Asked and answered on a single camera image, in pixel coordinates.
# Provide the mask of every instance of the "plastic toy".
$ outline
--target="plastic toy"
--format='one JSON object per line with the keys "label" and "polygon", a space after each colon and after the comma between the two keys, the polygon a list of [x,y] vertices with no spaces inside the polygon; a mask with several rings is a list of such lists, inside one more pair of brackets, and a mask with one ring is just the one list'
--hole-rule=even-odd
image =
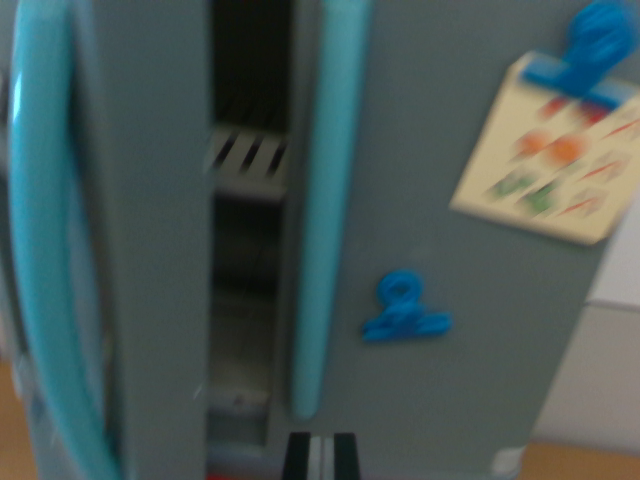
{"label": "plastic toy", "polygon": [[633,92],[603,80],[636,48],[635,23],[625,2],[593,2],[571,22],[569,49],[563,59],[537,58],[527,66],[523,78],[614,110]]}
{"label": "plastic toy", "polygon": [[422,279],[409,270],[385,276],[377,288],[378,300],[385,307],[379,317],[362,327],[365,342],[384,342],[443,335],[451,329],[451,314],[429,313],[419,302]]}

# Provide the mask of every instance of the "refrigerator door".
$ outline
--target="refrigerator door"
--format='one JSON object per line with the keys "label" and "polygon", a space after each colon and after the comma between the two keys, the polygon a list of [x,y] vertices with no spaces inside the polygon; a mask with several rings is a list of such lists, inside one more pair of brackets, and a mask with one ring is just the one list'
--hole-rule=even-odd
{"label": "refrigerator door", "polygon": [[[83,354],[75,366],[85,372],[90,392],[85,401],[96,421],[103,413],[107,417],[110,435],[101,442],[117,454],[122,478],[201,480],[210,266],[202,174],[209,124],[207,7],[198,1],[161,6],[70,0],[69,5],[75,68],[73,102],[66,106],[72,106],[81,183],[73,169],[56,172],[52,178],[62,181],[53,186],[41,181],[47,192],[63,187],[55,206],[66,221],[56,224],[61,234],[56,242],[64,236],[69,254],[64,283],[73,290],[79,337],[74,349]],[[3,21],[8,10],[3,7]],[[68,124],[60,127],[66,131]],[[82,203],[88,206],[88,224],[78,215]],[[21,207],[16,202],[10,207],[15,220]],[[4,235],[2,240],[4,255],[10,249]],[[87,261],[91,250],[95,270]],[[96,273],[102,326],[95,321]],[[103,328],[115,345],[107,394]],[[14,365],[40,477],[97,480],[113,474],[93,461],[80,464],[84,455],[78,451],[86,451],[86,438],[61,435],[60,408],[68,405],[50,402],[43,364],[32,363],[33,339],[27,343],[17,345]],[[68,438],[74,439],[75,452]],[[86,475],[93,468],[99,471]]]}
{"label": "refrigerator door", "polygon": [[127,480],[205,476],[208,5],[73,2],[78,145]]}
{"label": "refrigerator door", "polygon": [[[604,242],[576,246],[448,205],[507,67],[532,49],[561,55],[587,3],[376,2],[323,396],[313,420],[292,421],[281,348],[272,455],[292,430],[348,431],[365,477],[479,478],[497,452],[526,444]],[[616,75],[640,80],[640,59]],[[302,102],[299,123],[310,110]],[[365,345],[377,283],[400,268],[424,277],[424,302],[451,311],[454,327]],[[289,321],[280,327],[285,347]]]}

